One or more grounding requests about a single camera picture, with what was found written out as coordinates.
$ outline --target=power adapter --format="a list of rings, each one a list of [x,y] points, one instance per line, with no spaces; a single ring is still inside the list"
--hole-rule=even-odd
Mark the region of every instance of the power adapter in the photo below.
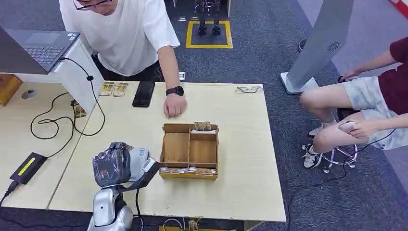
[[[48,158],[37,153],[31,153],[27,159],[10,176],[19,184],[27,184]]]

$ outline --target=cardboard compartment box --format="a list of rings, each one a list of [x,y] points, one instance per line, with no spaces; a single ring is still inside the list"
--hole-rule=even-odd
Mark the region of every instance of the cardboard compartment box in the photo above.
[[[194,124],[164,124],[159,174],[162,178],[218,177],[218,126],[211,133],[194,133]]]
[[[21,80],[15,75],[0,74],[0,104],[6,106],[21,84]]]

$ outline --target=maroon shirt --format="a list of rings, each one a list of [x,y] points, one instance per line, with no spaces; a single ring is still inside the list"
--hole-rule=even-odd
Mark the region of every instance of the maroon shirt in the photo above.
[[[402,65],[382,73],[378,82],[388,108],[401,115],[408,113],[408,37],[391,43],[390,53]]]

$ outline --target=glasses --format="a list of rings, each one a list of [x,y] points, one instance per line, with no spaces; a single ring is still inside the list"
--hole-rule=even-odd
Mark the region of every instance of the glasses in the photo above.
[[[92,7],[96,7],[96,6],[105,7],[105,6],[110,6],[110,5],[113,4],[112,0],[103,0],[103,1],[100,1],[100,2],[98,2],[98,3],[96,3],[96,4],[92,4],[92,5],[88,5],[88,6],[82,6],[82,7],[77,7],[77,5],[75,4],[75,1],[72,0],[72,2],[74,3],[75,8],[76,8],[77,10],[79,10],[79,11],[90,11]]]
[[[237,87],[237,89],[235,89],[235,92],[249,93],[249,94],[257,93],[257,92],[260,92],[260,91],[264,91],[264,89],[262,87],[251,87],[251,88]]]

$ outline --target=white sneaker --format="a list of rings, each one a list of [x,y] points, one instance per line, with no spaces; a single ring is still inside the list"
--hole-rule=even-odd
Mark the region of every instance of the white sneaker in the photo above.
[[[325,128],[327,128],[327,127],[333,125],[333,124],[336,124],[336,123],[337,123],[336,120],[334,120],[333,122],[330,122],[330,123],[321,123],[320,127],[311,130],[311,131],[308,133],[307,137],[309,137],[309,139],[314,139],[315,136],[317,136],[317,134],[318,134],[321,130],[323,130],[323,129],[325,129]]]
[[[323,156],[323,153],[311,154],[309,153],[310,146],[308,147],[306,154],[302,157],[305,158],[303,166],[305,168],[316,168],[320,163]]]
[[[325,126],[324,123],[321,123],[320,127],[311,130],[311,131],[307,134],[307,137],[308,137],[309,139],[314,139],[315,136],[317,136],[317,134],[318,134],[321,130],[325,129],[326,127],[327,127],[327,126]]]

